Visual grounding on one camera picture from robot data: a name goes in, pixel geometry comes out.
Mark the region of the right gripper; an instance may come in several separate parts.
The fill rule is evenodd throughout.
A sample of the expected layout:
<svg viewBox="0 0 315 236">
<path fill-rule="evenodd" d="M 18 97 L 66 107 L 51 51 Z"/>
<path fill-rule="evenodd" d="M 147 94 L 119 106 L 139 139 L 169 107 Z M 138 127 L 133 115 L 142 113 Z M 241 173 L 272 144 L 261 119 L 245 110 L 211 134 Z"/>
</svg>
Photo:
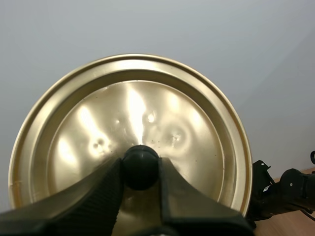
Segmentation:
<svg viewBox="0 0 315 236">
<path fill-rule="evenodd" d="M 260 221 L 281 214 L 280 181 L 274 180 L 270 166 L 261 160 L 253 163 L 252 195 L 247 220 Z"/>
</svg>

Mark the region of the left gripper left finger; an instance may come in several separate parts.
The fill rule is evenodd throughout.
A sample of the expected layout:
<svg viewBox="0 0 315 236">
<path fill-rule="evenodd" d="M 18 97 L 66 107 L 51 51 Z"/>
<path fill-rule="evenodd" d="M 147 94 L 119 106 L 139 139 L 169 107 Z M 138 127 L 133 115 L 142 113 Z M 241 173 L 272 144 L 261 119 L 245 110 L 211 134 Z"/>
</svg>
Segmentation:
<svg viewBox="0 0 315 236">
<path fill-rule="evenodd" d="M 0 215 L 2 236 L 109 236 L 122 202 L 121 160 L 38 202 Z"/>
</svg>

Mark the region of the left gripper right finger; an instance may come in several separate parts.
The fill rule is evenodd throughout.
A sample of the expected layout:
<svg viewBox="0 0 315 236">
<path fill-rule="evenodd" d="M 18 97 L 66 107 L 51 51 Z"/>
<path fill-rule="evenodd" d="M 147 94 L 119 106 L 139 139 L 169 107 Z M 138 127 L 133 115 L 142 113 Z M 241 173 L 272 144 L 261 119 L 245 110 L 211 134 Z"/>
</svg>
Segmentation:
<svg viewBox="0 0 315 236">
<path fill-rule="evenodd" d="M 159 159 L 161 220 L 181 236 L 252 236 L 243 215 L 190 185 L 168 158 Z"/>
</svg>

